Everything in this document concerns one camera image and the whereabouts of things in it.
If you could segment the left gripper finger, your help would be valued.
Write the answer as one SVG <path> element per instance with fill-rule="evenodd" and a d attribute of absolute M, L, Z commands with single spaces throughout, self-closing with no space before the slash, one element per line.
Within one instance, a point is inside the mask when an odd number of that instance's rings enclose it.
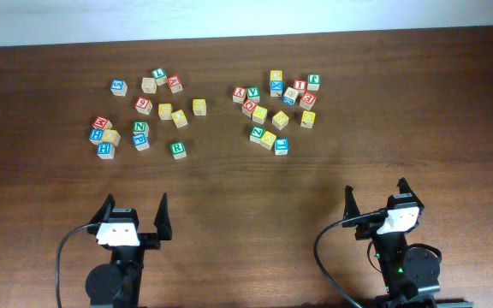
<path fill-rule="evenodd" d="M 98 209 L 95 215 L 90 220 L 90 224 L 107 222 L 109 220 L 110 214 L 116 206 L 115 199 L 112 194 L 109 194 L 102 206 Z"/>
<path fill-rule="evenodd" d="M 169 217 L 168 195 L 166 192 L 160 200 L 154 220 L 154 226 L 157 229 L 157 236 L 160 240 L 172 240 L 173 232 Z"/>

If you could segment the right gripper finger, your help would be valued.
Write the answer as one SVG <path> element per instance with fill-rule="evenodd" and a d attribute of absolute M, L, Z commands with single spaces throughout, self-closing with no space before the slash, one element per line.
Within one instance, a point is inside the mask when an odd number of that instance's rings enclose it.
<path fill-rule="evenodd" d="M 342 220 L 343 227 L 356 227 L 358 224 L 358 217 L 361 216 L 359 207 L 353 195 L 353 188 L 351 186 L 345 186 L 345 206 L 343 211 Z"/>
<path fill-rule="evenodd" d="M 419 197 L 409 186 L 405 177 L 399 179 L 397 183 L 397 187 L 399 188 L 399 197 L 397 198 L 399 204 L 415 202 L 421 210 L 425 208 L 424 204 L 421 202 Z"/>

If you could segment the green letter R block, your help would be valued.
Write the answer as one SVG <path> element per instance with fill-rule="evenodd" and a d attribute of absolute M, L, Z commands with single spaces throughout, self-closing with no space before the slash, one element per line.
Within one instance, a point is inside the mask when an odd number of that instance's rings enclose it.
<path fill-rule="evenodd" d="M 187 156 L 185 145 L 182 142 L 172 143 L 170 145 L 172 156 L 175 160 L 184 158 Z"/>

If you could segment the yellow letter S block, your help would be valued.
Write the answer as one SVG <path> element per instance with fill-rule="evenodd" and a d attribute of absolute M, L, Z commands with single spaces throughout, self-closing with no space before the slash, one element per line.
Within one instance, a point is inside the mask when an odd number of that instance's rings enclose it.
<path fill-rule="evenodd" d="M 196 116 L 205 116 L 207 113 L 206 101 L 202 98 L 193 100 L 193 113 Z"/>

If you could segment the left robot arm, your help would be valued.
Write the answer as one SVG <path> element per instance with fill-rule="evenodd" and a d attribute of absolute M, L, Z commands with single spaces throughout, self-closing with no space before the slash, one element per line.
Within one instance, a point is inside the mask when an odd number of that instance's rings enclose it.
<path fill-rule="evenodd" d="M 160 200 L 154 218 L 156 230 L 139 231 L 138 213 L 133 208 L 117 208 L 110 194 L 89 222 L 87 232 L 111 252 L 110 261 L 91 270 L 86 278 L 86 294 L 91 307 L 137 307 L 144 269 L 145 252 L 158 250 L 172 240 L 168 196 Z"/>

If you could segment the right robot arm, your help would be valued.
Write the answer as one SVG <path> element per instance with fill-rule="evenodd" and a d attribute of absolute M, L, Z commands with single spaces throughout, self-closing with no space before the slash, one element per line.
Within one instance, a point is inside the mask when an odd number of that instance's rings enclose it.
<path fill-rule="evenodd" d="M 345 187 L 344 226 L 355 229 L 356 240 L 370 241 L 387 289 L 376 297 L 377 306 L 473 307 L 464 299 L 435 299 L 441 289 L 442 253 L 433 246 L 407 243 L 406 234 L 419 225 L 425 206 L 406 179 L 399 179 L 397 187 L 399 192 L 388 197 L 385 207 L 365 214 L 359 211 L 353 188 Z"/>

